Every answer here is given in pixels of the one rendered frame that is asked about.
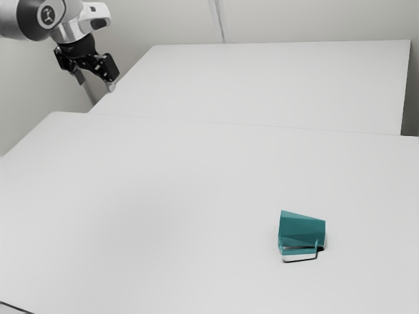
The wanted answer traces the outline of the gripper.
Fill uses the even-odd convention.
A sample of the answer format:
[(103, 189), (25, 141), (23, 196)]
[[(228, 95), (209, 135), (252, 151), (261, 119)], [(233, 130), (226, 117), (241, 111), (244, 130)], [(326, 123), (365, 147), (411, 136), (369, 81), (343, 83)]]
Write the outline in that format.
[(88, 34), (73, 43), (58, 44), (54, 55), (62, 70), (73, 75), (79, 84), (84, 84), (82, 69), (93, 73), (105, 82), (107, 92), (112, 93), (116, 88), (116, 79), (120, 71), (109, 53), (99, 54), (93, 34)]

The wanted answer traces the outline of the teal faceted mug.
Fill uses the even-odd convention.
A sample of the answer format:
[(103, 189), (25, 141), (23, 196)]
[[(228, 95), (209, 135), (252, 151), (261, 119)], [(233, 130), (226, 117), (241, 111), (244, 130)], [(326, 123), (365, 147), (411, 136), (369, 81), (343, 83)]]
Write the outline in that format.
[(285, 263), (313, 260), (324, 250), (324, 220), (282, 210), (278, 228), (278, 249)]

